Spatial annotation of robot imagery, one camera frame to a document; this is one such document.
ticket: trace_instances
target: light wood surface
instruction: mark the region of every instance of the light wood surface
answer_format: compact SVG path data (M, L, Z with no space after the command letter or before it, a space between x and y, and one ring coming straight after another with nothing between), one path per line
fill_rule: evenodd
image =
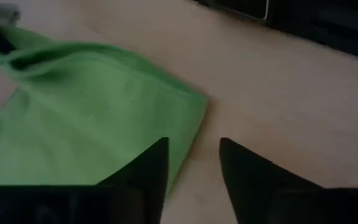
M162 223L236 222L221 137L322 186L358 186L357 57L186 0L10 1L21 27L134 50L209 97Z

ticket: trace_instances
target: green cloth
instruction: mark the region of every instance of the green cloth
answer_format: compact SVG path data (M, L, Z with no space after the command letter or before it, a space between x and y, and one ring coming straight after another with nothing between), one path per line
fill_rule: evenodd
M96 184L169 137L171 188L203 95L112 45L1 30L18 50L0 68L18 89L0 110L0 185Z

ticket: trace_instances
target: green towel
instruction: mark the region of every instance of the green towel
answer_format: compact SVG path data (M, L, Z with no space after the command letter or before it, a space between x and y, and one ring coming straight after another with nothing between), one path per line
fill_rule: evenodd
M0 68L18 89L0 110L0 185L96 184L169 137L171 188L203 95L112 45L1 30L18 50Z

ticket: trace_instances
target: wooden floor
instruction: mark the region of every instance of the wooden floor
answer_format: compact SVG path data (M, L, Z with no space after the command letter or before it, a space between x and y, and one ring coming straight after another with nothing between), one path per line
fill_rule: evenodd
M190 0L9 1L21 27L134 50L208 95L162 223L236 222L221 137L322 186L358 186L358 58ZM0 77L0 105L12 90Z

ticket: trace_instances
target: microfiber cloth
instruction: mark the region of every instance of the microfiber cloth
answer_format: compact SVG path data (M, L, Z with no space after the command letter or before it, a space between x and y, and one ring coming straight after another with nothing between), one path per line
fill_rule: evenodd
M17 50L0 68L18 89L0 110L0 185L97 184L169 137L172 187L206 97L112 45L1 31Z

